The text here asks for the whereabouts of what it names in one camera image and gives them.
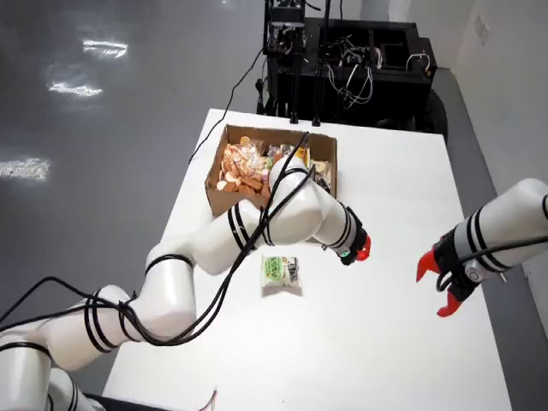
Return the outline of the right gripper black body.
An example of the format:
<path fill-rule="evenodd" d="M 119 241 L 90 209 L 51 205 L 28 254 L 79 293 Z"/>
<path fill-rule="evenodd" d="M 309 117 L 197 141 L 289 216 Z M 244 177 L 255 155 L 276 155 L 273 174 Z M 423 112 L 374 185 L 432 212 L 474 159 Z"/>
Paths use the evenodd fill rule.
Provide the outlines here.
<path fill-rule="evenodd" d="M 478 251 L 474 234 L 446 233 L 433 245 L 434 262 L 439 269 L 437 291 L 447 292 L 447 302 L 464 302 L 486 280 L 481 257 L 463 261 Z"/>

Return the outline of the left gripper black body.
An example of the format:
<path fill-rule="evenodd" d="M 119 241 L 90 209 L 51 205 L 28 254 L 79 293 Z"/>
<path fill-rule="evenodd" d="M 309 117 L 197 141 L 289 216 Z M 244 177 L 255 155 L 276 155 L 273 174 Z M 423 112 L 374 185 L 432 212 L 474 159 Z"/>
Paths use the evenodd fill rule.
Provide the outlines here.
<path fill-rule="evenodd" d="M 354 213 L 354 211 L 349 208 L 348 209 L 349 216 L 353 219 L 353 225 L 354 225 L 354 232 L 350 236 L 350 245 L 349 249 L 352 251 L 360 251 L 362 250 L 365 245 L 368 238 L 368 234 L 363 228 L 363 223 L 361 220 L 357 217 L 357 215 Z"/>

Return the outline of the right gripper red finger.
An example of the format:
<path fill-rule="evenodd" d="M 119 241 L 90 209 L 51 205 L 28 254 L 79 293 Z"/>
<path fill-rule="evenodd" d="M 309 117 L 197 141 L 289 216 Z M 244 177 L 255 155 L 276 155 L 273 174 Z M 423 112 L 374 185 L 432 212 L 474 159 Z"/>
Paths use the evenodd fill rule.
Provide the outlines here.
<path fill-rule="evenodd" d="M 461 306 L 461 302 L 453 295 L 453 293 L 447 290 L 447 301 L 443 307 L 440 307 L 437 311 L 437 315 L 440 318 L 448 318 L 453 315 Z"/>
<path fill-rule="evenodd" d="M 438 264 L 433 251 L 426 252 L 417 264 L 416 282 L 418 283 L 427 272 L 438 273 Z"/>

